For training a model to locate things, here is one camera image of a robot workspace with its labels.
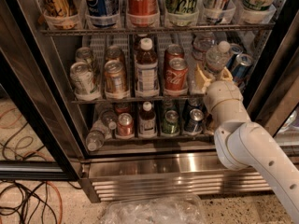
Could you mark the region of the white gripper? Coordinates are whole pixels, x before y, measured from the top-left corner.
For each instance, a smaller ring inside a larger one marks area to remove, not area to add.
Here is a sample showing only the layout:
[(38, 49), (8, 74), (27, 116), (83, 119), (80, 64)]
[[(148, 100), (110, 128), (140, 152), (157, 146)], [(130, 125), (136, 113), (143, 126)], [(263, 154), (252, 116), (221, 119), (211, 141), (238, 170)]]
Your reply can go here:
[(233, 76), (227, 68), (224, 68), (221, 72), (222, 81), (215, 81), (215, 77), (212, 74), (199, 66), (195, 68), (194, 78), (196, 89), (200, 92), (205, 92), (203, 101), (209, 113), (222, 102), (243, 100), (239, 88), (234, 82), (231, 82)]

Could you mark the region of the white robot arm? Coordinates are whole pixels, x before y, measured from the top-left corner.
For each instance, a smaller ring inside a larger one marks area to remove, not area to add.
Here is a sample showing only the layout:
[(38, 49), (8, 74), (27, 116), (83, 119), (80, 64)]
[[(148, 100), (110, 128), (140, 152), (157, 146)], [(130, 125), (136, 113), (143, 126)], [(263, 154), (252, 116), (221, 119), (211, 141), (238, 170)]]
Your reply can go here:
[(299, 170), (272, 135), (250, 120), (230, 72), (222, 69), (208, 78), (203, 100), (215, 122), (214, 143), (221, 163), (235, 171), (253, 167), (299, 224)]

